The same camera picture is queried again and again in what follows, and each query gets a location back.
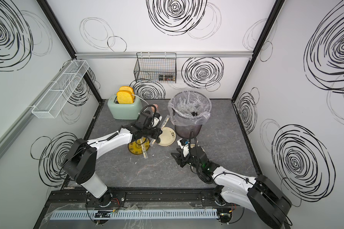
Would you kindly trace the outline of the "chopsticks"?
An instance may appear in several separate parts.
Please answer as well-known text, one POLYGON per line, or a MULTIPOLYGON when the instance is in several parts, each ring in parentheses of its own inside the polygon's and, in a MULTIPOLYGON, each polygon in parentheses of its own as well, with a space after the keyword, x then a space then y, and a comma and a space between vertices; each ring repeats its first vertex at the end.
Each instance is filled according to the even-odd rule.
POLYGON ((143 157, 144 157, 145 159, 147 159, 147 158, 148 158, 148 155, 147 155, 146 144, 145 144, 145 143, 141 144, 141 148, 142 148, 143 157))
MULTIPOLYGON (((164 119, 162 125, 161 125, 161 129, 163 129, 163 128, 166 126, 166 124, 167 124, 167 122, 168 122, 169 119, 170 119, 170 115, 168 114, 168 115, 166 116, 166 118, 164 119)), ((150 143, 150 146, 152 147, 152 146, 154 145, 155 142, 156 142, 156 140, 153 140, 153 141, 150 143)))

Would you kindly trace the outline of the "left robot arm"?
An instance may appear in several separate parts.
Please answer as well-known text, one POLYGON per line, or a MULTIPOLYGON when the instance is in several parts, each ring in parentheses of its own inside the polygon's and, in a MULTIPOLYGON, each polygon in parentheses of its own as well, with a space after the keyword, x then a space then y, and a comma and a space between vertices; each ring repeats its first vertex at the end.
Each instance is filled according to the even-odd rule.
POLYGON ((106 153, 143 137, 160 140, 161 134, 162 130, 159 127, 144 127, 132 123, 96 139, 79 138, 73 142, 68 151, 62 169, 76 184, 85 188, 101 207, 107 207, 113 195, 96 174, 97 160, 106 153))

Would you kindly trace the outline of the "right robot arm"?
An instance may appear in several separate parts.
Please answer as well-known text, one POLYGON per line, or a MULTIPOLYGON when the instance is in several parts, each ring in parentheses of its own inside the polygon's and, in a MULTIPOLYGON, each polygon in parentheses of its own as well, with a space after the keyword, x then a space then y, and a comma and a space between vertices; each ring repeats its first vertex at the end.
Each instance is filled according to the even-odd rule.
POLYGON ((171 153, 180 167, 190 166, 206 184, 215 184, 214 200, 219 205, 236 204, 255 212, 272 229, 290 226, 288 213, 292 203, 288 197, 266 176, 249 177, 225 169, 206 158, 171 153))

